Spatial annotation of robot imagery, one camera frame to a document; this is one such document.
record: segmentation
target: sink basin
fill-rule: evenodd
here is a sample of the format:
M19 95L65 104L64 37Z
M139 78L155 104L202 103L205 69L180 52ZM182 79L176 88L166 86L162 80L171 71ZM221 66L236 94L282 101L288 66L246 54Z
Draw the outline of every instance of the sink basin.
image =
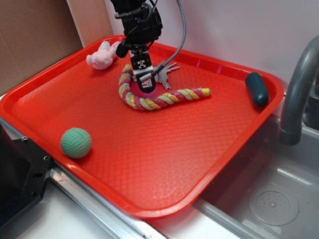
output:
M201 198L256 237L318 238L319 135L304 126L301 142L285 146L278 124L271 116Z

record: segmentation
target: white wall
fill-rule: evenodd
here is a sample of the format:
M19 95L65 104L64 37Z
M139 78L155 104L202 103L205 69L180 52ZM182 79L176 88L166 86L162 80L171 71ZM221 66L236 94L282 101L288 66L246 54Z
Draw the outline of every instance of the white wall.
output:
M123 34L105 0L114 34ZM269 72L287 89L306 45L319 34L318 0L181 0L184 49ZM160 43L178 47L182 23L176 1L159 0Z

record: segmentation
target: green ball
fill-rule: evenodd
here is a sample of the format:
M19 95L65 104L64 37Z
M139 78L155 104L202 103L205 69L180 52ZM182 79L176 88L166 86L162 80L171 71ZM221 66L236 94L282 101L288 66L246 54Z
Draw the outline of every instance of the green ball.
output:
M92 139L87 131L81 128L67 130L61 138L63 152L70 158L82 158L92 147Z

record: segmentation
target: sink drain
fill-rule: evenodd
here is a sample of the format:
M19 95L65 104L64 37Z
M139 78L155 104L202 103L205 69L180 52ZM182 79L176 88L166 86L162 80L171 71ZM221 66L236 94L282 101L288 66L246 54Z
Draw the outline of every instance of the sink drain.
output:
M299 210L294 195L278 186L257 188L249 197L249 209L263 223L280 226L293 221Z

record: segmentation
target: tray rim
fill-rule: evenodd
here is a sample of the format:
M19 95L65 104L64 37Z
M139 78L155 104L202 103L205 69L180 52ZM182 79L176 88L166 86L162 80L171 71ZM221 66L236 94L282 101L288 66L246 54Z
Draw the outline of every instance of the tray rim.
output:
M46 81L44 81L42 76L46 75L49 72L55 71L56 75L61 74L66 69L69 69L71 66L78 64L79 62L84 60L84 57L91 51L92 53L96 50L96 47L102 43L104 40L110 41L112 44L116 40L122 40L123 36L111 36L100 39L89 46L75 52L74 54L66 57L65 59L61 60L60 62L52 65L51 67L45 69L44 71L38 73L37 75L31 77L30 79L26 80L22 84L16 86L12 90L10 90L0 101L0 116L3 117L7 122L12 124L17 130L22 132L23 134L30 137L34 140L39 146L43 147L46 151L51 153L51 156L64 168L67 169L71 174L75 175L97 193L99 193L104 198L110 200L114 203L117 207L124 210L125 212L131 214L132 216L142 218L142 219L150 219L150 218L160 218L164 216L168 216L173 214L186 206L192 204L198 195L206 188L206 186L217 176L217 174L223 169L224 166L220 166L220 164L226 164L232 159L232 157L237 153L237 151L242 147L243 143L245 144L249 138L253 135L255 131L263 124L263 122L271 115L271 113L275 110L275 108L279 105L282 101L284 96L284 87L280 80L263 71L256 70L253 68L241 66L235 63L227 62L224 60L219 60L216 58L212 58L209 56L201 55L198 53L193 53L186 50L181 50L180 56L187 56L189 58L196 58L201 60L201 64L198 64L198 68L204 69L205 62L216 62L227 68L236 69L239 73L239 80L244 80L244 76L249 74L250 72L258 72L262 77L267 79L267 84L272 84L272 87L276 89L275 96L271 99L269 104L261 111L261 113L256 117L256 119L244 130L244 132L240 135L240 137L231 145L231 149L236 150L228 150L226 151L221 158L214 164L208 172L202 177L202 179L191 189L191 191L179 202L161 209L145 209L138 207L137 205L133 206L133 203L129 203L128 199L122 196L120 193L116 192L111 186L101 182L98 178L92 175L89 172L86 172L81 167L74 167L72 165L76 164L75 161L64 157L65 163L61 163L58 160L58 157L61 155L57 155L54 153L56 150L50 145L48 142L43 140L41 137L32 132L28 127L21 124L19 120L17 120L14 116L10 114L10 107L14 105L16 100L20 99L24 95L31 92L32 89L36 89L37 87L43 85L44 83L50 81L52 78L48 77ZM164 48L167 52L174 52L175 48L166 46L160 43L155 43L153 47L157 48ZM27 90L27 93L22 94L20 89L24 88L24 91ZM108 196L106 197L102 192L108 192Z

